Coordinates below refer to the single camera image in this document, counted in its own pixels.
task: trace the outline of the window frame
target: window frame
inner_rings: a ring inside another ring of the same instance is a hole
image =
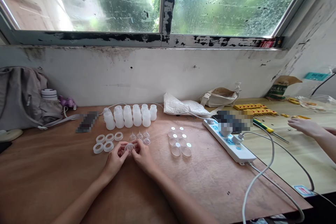
[[[292,0],[272,36],[237,37],[171,34],[175,0],[161,0],[158,33],[15,30],[0,0],[0,31],[10,45],[110,46],[158,48],[257,48],[265,39],[281,36],[304,0]]]

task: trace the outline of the white plastic bottle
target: white plastic bottle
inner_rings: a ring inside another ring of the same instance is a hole
[[[109,108],[104,108],[103,115],[104,121],[106,122],[106,128],[108,130],[113,130],[116,127],[116,123],[114,122],[111,110]]]
[[[125,126],[123,108],[120,105],[114,108],[114,119],[117,128],[123,128]]]
[[[142,115],[142,125],[145,127],[149,127],[151,125],[151,113],[148,109],[143,111]]]
[[[148,110],[148,105],[147,104],[142,104],[141,105],[141,117],[143,118],[144,111]]]
[[[134,126],[139,127],[142,123],[141,120],[141,111],[138,104],[133,105],[133,123]]]
[[[149,109],[150,112],[150,120],[155,121],[156,120],[156,113],[158,112],[158,109],[156,108],[156,105],[151,105],[151,108]]]
[[[131,106],[129,105],[126,105],[124,107],[124,120],[125,120],[126,128],[131,128],[133,126],[132,109],[131,109]]]

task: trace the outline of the white power strip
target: white power strip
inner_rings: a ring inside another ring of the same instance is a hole
[[[218,131],[217,121],[215,121],[214,124],[209,124],[206,120],[203,120],[203,124],[238,164],[245,165],[245,163],[252,162],[257,158],[244,145],[237,145],[232,142],[232,135],[230,135],[228,138],[224,138],[223,135]]]

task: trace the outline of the screwdriver handle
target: screwdriver handle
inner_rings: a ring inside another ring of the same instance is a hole
[[[260,121],[258,121],[257,119],[253,119],[253,122],[258,124],[261,128],[263,128],[264,130],[266,130],[268,133],[272,133],[274,130],[267,127],[265,124],[261,123]]]

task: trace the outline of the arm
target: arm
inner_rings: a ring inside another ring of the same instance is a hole
[[[292,118],[288,125],[315,139],[324,152],[336,163],[336,136],[316,122],[306,119]]]
[[[120,170],[129,150],[123,154],[127,142],[119,142],[108,154],[103,171],[98,178],[74,202],[59,215],[52,224],[80,223],[98,194],[108,185]]]
[[[333,135],[336,135],[336,129],[331,127],[323,127],[326,131],[330,132]]]
[[[133,143],[137,143],[136,150],[132,150],[135,162],[158,184],[181,223],[218,223],[210,212],[156,166],[147,145],[139,139]]]

